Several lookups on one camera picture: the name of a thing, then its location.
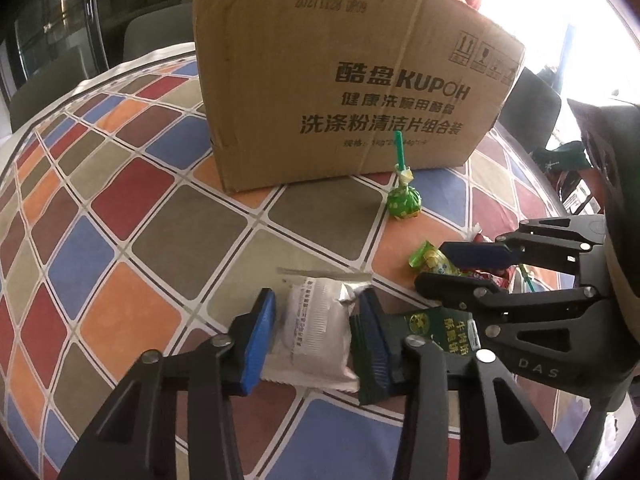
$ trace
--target cardboard box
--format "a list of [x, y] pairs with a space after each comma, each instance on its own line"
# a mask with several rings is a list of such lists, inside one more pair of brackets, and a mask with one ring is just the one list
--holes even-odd
[[462, 165], [524, 47], [455, 0], [193, 0], [200, 85], [228, 191]]

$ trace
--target white snack packet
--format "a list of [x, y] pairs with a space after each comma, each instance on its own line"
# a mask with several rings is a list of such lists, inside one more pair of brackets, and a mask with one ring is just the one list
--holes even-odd
[[292, 287], [276, 320], [273, 347], [262, 378], [277, 383], [358, 391], [358, 378], [347, 366], [351, 344], [349, 316], [356, 293], [369, 283], [305, 278]]

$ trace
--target glass door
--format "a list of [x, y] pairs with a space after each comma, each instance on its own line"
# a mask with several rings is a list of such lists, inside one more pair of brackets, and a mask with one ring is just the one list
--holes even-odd
[[15, 21], [15, 42], [25, 79], [74, 46], [89, 77], [107, 69], [95, 0], [29, 0]]

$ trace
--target checkered tablecloth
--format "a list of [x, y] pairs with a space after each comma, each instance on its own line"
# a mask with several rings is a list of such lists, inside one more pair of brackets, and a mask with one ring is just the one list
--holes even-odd
[[[55, 478], [141, 352], [193, 349], [247, 312], [263, 286], [284, 301], [278, 266], [370, 271], [394, 312], [421, 304], [407, 257], [425, 239], [460, 240], [476, 222], [495, 237], [558, 213], [495, 130], [464, 166], [415, 171], [418, 217], [388, 218], [393, 182], [380, 173], [227, 196], [193, 55], [117, 74], [35, 124], [0, 189], [0, 422], [26, 461]], [[533, 272], [537, 288], [563, 285], [554, 272]], [[571, 400], [520, 382], [555, 425]], [[233, 408], [249, 478], [391, 476], [402, 399], [363, 409], [345, 394], [261, 383]]]

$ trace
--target date code print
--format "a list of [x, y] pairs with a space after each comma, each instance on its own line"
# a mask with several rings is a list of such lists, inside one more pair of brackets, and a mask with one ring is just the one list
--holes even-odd
[[363, 0], [296, 0], [295, 7], [299, 9], [327, 9], [346, 12], [363, 13], [367, 10], [367, 3]]

